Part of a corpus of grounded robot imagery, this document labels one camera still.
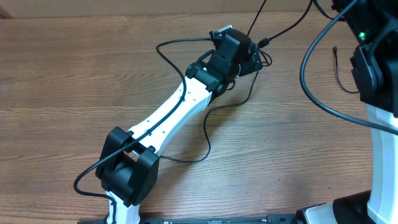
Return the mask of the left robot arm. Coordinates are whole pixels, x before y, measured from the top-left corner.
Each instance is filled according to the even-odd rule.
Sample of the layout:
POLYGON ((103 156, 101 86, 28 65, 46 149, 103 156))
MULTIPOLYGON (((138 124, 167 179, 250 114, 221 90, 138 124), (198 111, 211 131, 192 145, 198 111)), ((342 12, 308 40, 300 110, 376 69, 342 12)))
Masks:
POLYGON ((170 98, 129 130, 115 127, 107 135, 95 171, 109 198, 105 223, 139 223, 140 203, 157 182, 167 143, 236 78, 262 69, 258 45, 246 34, 228 26, 211 31, 208 40, 215 47, 188 66, 170 98))

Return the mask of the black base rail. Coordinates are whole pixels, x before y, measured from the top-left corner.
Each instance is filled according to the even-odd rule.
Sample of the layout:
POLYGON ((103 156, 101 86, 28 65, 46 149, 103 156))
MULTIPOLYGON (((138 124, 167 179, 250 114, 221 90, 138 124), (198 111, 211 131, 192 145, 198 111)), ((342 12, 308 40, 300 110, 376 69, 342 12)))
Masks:
POLYGON ((139 224, 298 224, 296 215, 273 214, 266 217, 235 217, 235 218, 186 218, 186 219, 163 219, 146 218, 139 224))

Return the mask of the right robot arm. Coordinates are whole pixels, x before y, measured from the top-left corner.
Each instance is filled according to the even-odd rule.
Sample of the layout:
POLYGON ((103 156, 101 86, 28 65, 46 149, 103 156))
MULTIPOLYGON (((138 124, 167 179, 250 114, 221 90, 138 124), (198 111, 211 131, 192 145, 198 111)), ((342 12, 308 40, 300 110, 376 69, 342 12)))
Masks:
POLYGON ((338 15, 308 48, 300 66, 300 85, 323 111, 369 127, 373 148, 371 190, 297 211, 297 223, 397 223, 397 1, 333 1, 338 15), (305 83, 305 67, 323 36, 344 18, 358 41, 350 61, 365 104, 366 120, 336 111, 316 99, 305 83))

